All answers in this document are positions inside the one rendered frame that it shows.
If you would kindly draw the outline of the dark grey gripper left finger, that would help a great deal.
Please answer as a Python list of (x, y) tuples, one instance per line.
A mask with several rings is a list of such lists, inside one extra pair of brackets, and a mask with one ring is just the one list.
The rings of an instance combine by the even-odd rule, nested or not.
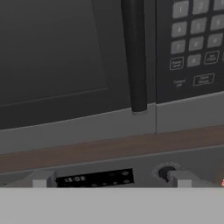
[(6, 185), (6, 187), (19, 188), (49, 188), (56, 186), (55, 171), (35, 171), (26, 178)]

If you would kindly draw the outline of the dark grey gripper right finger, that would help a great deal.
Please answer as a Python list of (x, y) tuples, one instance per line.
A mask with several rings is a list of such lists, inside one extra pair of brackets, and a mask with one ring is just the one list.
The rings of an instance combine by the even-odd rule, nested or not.
[(178, 188), (218, 187), (218, 185), (199, 178), (189, 171), (169, 171), (168, 179), (173, 187)]

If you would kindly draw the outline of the black and grey microwave oven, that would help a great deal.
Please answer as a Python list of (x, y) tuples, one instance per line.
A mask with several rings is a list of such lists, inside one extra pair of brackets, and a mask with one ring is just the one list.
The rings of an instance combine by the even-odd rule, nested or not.
[(224, 0), (157, 0), (157, 132), (224, 124)]

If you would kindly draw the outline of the black microwave door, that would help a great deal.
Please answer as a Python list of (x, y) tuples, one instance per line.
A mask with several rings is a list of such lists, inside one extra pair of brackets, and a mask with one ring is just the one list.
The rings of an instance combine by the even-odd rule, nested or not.
[(0, 155), (156, 130), (155, 0), (143, 0), (147, 111), (134, 115), (121, 0), (0, 0)]

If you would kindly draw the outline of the black oven knob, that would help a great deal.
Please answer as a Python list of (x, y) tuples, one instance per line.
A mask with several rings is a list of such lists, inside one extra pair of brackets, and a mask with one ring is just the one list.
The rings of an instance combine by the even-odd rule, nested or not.
[(173, 166), (164, 166), (161, 169), (158, 170), (158, 176), (163, 179), (166, 183), (169, 182), (168, 179), (168, 172), (175, 171), (175, 168)]

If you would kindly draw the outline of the grey oven with clock display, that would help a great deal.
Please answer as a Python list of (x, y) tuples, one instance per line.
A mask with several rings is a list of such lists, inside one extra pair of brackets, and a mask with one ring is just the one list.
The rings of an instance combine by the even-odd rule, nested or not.
[(173, 166), (175, 171), (189, 171), (218, 187), (224, 186), (224, 145), (6, 172), (0, 174), (0, 187), (36, 171), (55, 171), (55, 187), (59, 188), (171, 187), (170, 182), (158, 176), (158, 170), (164, 166)]

